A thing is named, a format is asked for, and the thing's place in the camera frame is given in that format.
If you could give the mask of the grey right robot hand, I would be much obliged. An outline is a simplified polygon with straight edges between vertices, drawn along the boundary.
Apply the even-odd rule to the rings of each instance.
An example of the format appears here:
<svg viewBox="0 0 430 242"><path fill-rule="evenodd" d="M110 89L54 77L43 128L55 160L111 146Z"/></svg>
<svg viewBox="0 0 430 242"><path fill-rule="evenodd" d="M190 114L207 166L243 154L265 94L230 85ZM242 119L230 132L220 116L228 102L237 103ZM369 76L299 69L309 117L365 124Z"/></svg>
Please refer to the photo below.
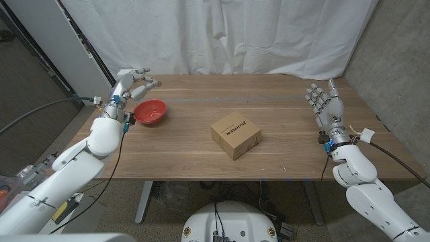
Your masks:
<svg viewBox="0 0 430 242"><path fill-rule="evenodd" d="M333 79L329 79L327 91L312 83L308 88L306 101L316 116L316 123L321 131L335 143L349 143L350 138L345 130L344 105Z"/></svg>

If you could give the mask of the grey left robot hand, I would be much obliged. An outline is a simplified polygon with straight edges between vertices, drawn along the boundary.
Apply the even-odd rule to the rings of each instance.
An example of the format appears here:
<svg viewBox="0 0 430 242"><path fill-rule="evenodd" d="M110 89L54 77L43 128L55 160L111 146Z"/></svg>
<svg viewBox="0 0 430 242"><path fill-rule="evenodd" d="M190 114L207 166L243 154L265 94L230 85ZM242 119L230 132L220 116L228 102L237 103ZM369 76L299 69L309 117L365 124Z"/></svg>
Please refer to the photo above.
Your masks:
<svg viewBox="0 0 430 242"><path fill-rule="evenodd" d="M138 101L148 91L162 86L160 81L146 75L149 69L122 69L120 78L112 88L107 101L101 104L100 118L111 118L120 123L126 120L125 111L129 99Z"/></svg>

